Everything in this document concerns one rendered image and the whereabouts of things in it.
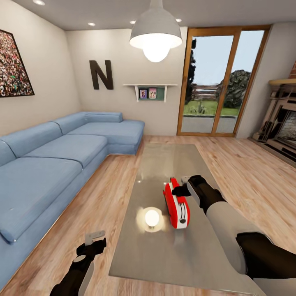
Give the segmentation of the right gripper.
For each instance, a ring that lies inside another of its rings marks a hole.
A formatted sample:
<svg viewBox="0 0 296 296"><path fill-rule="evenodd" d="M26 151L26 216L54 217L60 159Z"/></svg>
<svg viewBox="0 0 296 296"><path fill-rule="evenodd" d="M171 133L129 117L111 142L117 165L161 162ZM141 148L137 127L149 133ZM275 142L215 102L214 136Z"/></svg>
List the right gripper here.
<svg viewBox="0 0 296 296"><path fill-rule="evenodd" d="M175 187L174 190L172 190L171 194L176 195L177 197L190 196L185 190L185 185Z"/></svg>

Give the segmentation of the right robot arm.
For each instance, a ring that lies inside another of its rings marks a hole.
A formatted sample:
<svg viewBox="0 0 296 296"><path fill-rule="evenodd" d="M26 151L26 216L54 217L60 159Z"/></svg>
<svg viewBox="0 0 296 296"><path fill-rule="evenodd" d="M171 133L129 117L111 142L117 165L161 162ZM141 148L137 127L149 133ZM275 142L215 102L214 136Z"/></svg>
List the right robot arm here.
<svg viewBox="0 0 296 296"><path fill-rule="evenodd" d="M296 254L276 246L201 175L182 176L181 182L171 194L193 196L236 272L248 275L267 296L296 296Z"/></svg>

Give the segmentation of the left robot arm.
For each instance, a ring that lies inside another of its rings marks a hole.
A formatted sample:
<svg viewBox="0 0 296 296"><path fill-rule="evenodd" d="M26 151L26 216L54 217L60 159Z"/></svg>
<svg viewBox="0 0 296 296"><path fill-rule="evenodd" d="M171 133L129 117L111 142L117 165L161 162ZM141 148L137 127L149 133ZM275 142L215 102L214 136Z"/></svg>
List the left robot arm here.
<svg viewBox="0 0 296 296"><path fill-rule="evenodd" d="M105 230L86 234L85 243L77 248L77 257L72 262L69 272L60 284L53 287L50 296L84 296L94 272L93 259L95 255L103 253L106 247L106 238L95 242L92 239L103 237L105 234Z"/></svg>

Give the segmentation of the radio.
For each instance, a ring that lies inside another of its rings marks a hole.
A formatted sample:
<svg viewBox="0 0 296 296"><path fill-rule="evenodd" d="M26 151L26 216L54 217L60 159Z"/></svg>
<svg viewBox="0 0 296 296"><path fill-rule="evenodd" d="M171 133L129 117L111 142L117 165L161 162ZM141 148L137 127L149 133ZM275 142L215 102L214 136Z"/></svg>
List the radio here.
<svg viewBox="0 0 296 296"><path fill-rule="evenodd" d="M171 194L172 190L178 186L180 184L177 183L177 180L170 178L170 183L167 183L165 191L163 190L168 215L172 226L176 229L186 228L190 222L190 208L185 196L177 197Z"/></svg>

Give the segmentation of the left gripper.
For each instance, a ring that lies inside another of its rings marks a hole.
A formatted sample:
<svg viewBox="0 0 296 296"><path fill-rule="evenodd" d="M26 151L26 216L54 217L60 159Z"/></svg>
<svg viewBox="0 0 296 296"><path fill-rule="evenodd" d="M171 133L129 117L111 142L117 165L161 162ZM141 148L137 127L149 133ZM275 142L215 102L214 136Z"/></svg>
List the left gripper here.
<svg viewBox="0 0 296 296"><path fill-rule="evenodd" d="M85 246L85 244L82 244L77 248L76 254L78 255L85 250L91 250L95 256L97 254L103 253L103 250L105 247L106 247L106 238L104 238L104 240L95 241L89 246Z"/></svg>

